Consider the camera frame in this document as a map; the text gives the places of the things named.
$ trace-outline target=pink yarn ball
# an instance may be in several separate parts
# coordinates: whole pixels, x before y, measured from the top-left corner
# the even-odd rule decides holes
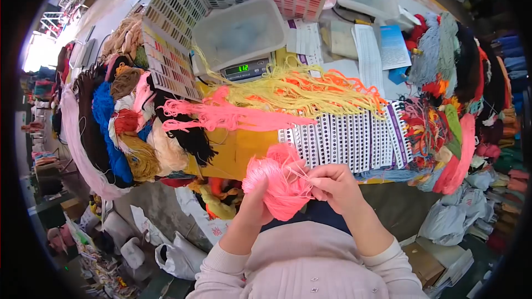
[[[248,194],[264,176],[268,177],[263,201],[272,216],[280,221],[292,218],[311,199],[311,185],[306,179],[288,183],[283,174],[283,166],[299,159],[296,149],[289,144],[272,145],[265,159],[253,157],[249,160],[246,178],[242,181],[242,189]]]

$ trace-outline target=light pink yarn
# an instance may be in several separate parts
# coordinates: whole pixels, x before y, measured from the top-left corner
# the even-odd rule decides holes
[[[306,175],[290,170],[298,178],[289,183],[283,174],[285,165],[299,159],[296,149],[291,145],[271,145],[265,159],[257,160],[253,157],[249,160],[246,178],[242,181],[242,189],[247,194],[264,176],[268,177],[268,189],[264,193],[263,201],[272,216],[280,221],[289,220],[305,203],[313,199],[310,192],[312,185]]]
[[[178,114],[197,115],[197,120],[190,122],[178,122],[167,120],[163,123],[163,130],[184,130],[188,132],[191,127],[204,127],[213,131],[217,128],[226,130],[253,130],[256,132],[268,132],[270,130],[282,130],[295,125],[308,125],[316,123],[315,120],[296,117],[280,112],[266,112],[259,109],[236,107],[225,100],[229,93],[227,86],[218,88],[212,97],[203,99],[202,104],[192,104],[183,100],[167,100],[162,108],[164,114],[176,117]]]

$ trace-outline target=blue yarn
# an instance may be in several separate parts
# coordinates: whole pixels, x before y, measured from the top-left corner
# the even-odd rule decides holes
[[[413,171],[413,170],[408,170],[408,169],[402,169],[402,170],[375,169],[375,170],[369,170],[369,171],[364,171],[364,172],[355,174],[355,178],[359,181],[374,178],[374,179],[390,180],[393,182],[407,182],[407,181],[410,181],[416,178],[417,176],[424,175],[429,172],[430,172],[430,169],[423,169],[419,171]]]
[[[433,174],[427,179],[426,182],[419,183],[418,189],[422,190],[423,192],[432,192],[432,189],[434,188],[436,181],[438,181],[439,176],[442,175],[444,168],[445,167],[442,167],[441,169],[434,171]]]
[[[109,137],[109,120],[114,112],[113,96],[110,94],[111,83],[104,82],[94,91],[93,94],[93,116],[100,126],[100,132],[107,144],[109,154],[109,165],[116,176],[122,178],[126,183],[133,182],[133,175],[129,168],[128,160],[124,153],[114,146]]]
[[[144,128],[142,130],[140,130],[140,132],[138,132],[138,137],[146,142],[146,140],[148,140],[148,134],[152,131],[152,123],[151,122],[148,122],[146,123],[146,126],[144,126]]]

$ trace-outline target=black yarn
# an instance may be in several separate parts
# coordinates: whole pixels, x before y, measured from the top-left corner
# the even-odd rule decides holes
[[[109,83],[114,81],[114,75],[116,74],[116,69],[120,66],[120,63],[124,65],[131,66],[131,61],[126,56],[119,56],[116,58],[113,67],[111,67],[111,74],[109,75]]]
[[[456,36],[460,41],[460,56],[456,62],[455,95],[460,103],[466,103],[475,98],[480,79],[480,61],[477,44],[473,33],[461,23],[458,24]]]
[[[191,117],[183,114],[176,117],[166,116],[164,110],[159,107],[163,106],[167,99],[178,99],[178,97],[164,90],[156,89],[151,76],[149,76],[146,81],[150,85],[150,89],[155,92],[155,98],[153,100],[155,114],[161,123],[164,123],[169,119],[174,119],[179,122],[191,122],[193,120]],[[170,130],[167,132],[167,135],[169,138],[176,138],[181,148],[196,158],[199,166],[207,166],[207,163],[210,163],[212,158],[216,156],[218,152],[212,149],[209,144],[209,138],[202,127],[191,127],[189,128],[189,131],[190,132],[187,133],[184,130]]]
[[[122,178],[115,176],[109,163],[107,144],[100,132],[99,124],[94,120],[92,104],[93,93],[96,89],[96,77],[99,65],[92,64],[90,68],[79,74],[74,87],[79,90],[79,131],[81,144],[92,165],[101,171],[110,184],[121,189],[130,187],[132,183],[125,183]]]
[[[477,120],[484,121],[495,112],[499,114],[504,106],[504,97],[506,94],[506,81],[502,73],[501,65],[499,64],[495,53],[489,43],[479,40],[480,48],[484,50],[491,63],[492,78],[488,82],[487,75],[484,75],[484,109],[478,116]]]

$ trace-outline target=pink thread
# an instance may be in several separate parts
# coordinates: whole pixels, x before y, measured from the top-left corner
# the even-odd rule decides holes
[[[146,102],[152,101],[155,98],[155,93],[150,90],[150,85],[146,80],[150,74],[150,71],[142,74],[137,83],[135,102],[133,103],[133,111],[140,114],[140,116],[138,116],[137,132],[142,130],[146,124],[146,118],[142,115],[142,105],[144,105]]]
[[[436,181],[433,192],[443,194],[453,194],[460,186],[469,169],[471,159],[475,153],[475,117],[472,114],[465,114],[460,119],[462,127],[462,156],[460,161],[455,155],[445,166],[442,175]]]
[[[183,100],[167,100],[164,106],[166,116],[176,117],[178,114],[197,115],[197,120],[191,122],[178,122],[167,120],[163,123],[163,130],[184,130],[191,127],[205,127],[209,131],[216,128],[227,130],[253,130],[267,132],[282,130],[294,125],[308,125],[316,123],[313,119],[296,117],[280,112],[266,112],[259,109],[239,108],[225,100],[229,87],[219,87],[211,97],[203,99],[202,104],[192,104]]]
[[[291,145],[271,145],[265,159],[257,160],[253,157],[249,160],[246,178],[242,181],[242,189],[248,194],[264,176],[268,177],[268,189],[264,193],[263,201],[272,216],[280,221],[292,218],[305,203],[314,198],[311,196],[312,186],[306,175],[290,169],[292,174],[298,176],[293,183],[289,183],[284,176],[285,165],[299,159],[297,150]]]

